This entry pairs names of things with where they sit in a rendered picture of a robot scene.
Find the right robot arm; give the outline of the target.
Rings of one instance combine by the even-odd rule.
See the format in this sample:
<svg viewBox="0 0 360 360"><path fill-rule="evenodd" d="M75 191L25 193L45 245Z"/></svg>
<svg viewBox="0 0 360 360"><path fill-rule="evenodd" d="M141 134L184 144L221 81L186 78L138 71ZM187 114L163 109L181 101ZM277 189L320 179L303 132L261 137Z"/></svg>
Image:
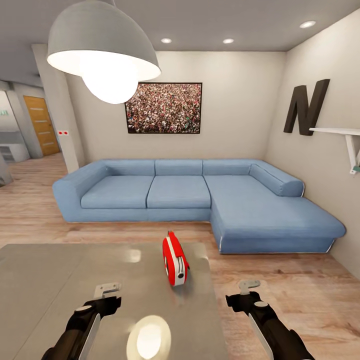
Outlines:
<svg viewBox="0 0 360 360"><path fill-rule="evenodd" d="M307 351L300 336L288 330L278 319L269 303L262 301L256 291L261 285L258 279L239 281L239 294L225 296L227 305L234 312L245 312L270 360L315 360Z"/></svg>

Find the radio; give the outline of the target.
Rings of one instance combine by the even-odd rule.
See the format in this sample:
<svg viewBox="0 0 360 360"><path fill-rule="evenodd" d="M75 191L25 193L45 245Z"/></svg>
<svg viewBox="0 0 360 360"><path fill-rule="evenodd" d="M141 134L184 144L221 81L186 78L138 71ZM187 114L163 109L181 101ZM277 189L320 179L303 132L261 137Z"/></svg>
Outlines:
<svg viewBox="0 0 360 360"><path fill-rule="evenodd" d="M190 265L174 232L169 232L168 237L163 240L162 253L170 284L172 286L183 285L187 280Z"/></svg>

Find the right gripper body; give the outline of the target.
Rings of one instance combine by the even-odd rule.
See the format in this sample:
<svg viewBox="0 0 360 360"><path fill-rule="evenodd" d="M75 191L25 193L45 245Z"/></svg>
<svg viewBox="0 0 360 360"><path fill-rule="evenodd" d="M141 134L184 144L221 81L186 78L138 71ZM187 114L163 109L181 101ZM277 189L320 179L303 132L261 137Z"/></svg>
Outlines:
<svg viewBox="0 0 360 360"><path fill-rule="evenodd" d="M259 294L256 291L251 291L248 295L234 294L229 297L232 302L232 308L235 313L245 312L245 303L248 299L260 299ZM246 313L247 315L247 313Z"/></svg>

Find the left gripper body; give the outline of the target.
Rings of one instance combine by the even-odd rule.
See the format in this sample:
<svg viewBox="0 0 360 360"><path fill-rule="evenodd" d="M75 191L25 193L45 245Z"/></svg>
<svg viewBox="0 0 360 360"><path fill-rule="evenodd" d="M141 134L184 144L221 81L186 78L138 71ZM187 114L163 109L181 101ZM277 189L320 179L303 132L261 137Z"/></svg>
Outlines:
<svg viewBox="0 0 360 360"><path fill-rule="evenodd" d="M116 302L117 302L117 297L116 296L112 296L112 297L107 297L104 299L99 299L99 300L91 300L91 301L87 301L86 303L84 303L85 305L91 305L91 304L99 304L102 307L102 317L104 316L108 316L108 315L114 315L116 313Z"/></svg>

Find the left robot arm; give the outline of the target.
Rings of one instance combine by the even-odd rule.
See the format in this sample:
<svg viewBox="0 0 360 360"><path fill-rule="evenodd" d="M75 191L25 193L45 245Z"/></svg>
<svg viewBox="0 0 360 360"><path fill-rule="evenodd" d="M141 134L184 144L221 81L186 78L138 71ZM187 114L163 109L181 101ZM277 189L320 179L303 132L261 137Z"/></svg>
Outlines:
<svg viewBox="0 0 360 360"><path fill-rule="evenodd" d="M122 297L103 294L120 291L121 283L98 285L94 300L87 301L70 317L65 332L55 347L48 349L41 360L86 360L104 316L114 315Z"/></svg>

